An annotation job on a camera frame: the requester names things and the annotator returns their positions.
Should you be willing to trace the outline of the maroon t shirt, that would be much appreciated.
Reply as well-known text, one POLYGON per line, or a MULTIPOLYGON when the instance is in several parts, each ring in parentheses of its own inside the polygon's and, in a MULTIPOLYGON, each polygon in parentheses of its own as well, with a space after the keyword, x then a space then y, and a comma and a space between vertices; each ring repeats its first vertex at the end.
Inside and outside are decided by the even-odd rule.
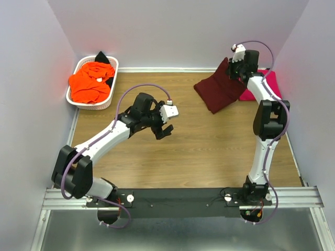
POLYGON ((226 74, 228 62, 228 58, 224 58, 213 75, 194 85, 194 90, 212 114, 237 101, 246 90, 243 83, 226 74))

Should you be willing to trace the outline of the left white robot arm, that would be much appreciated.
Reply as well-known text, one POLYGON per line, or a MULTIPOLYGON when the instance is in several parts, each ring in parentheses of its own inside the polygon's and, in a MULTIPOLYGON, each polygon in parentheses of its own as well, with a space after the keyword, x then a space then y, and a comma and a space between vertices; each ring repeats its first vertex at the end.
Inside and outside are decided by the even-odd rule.
POLYGON ((116 186, 110 181, 93 176, 93 167, 119 143, 146 128, 160 140, 171 135, 173 126, 164 127, 179 115, 172 101, 156 101, 151 95, 139 93, 132 106, 118 113, 115 120, 100 133, 75 147, 60 149, 51 180, 68 198, 98 197, 102 205, 109 207, 116 200, 116 186))

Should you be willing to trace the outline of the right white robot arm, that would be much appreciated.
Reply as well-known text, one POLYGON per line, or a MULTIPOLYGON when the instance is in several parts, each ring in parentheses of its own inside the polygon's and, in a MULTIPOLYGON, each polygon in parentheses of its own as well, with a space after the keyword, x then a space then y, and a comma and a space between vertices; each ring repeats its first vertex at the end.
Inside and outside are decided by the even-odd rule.
POLYGON ((286 133, 290 103, 281 100, 270 88, 263 73, 258 71, 259 51, 247 50, 242 44, 232 47, 233 57, 228 61, 227 74, 239 80, 259 104, 254 122, 256 150, 251 170, 239 192, 239 198, 252 205, 266 198, 269 189, 269 172, 274 150, 286 133))

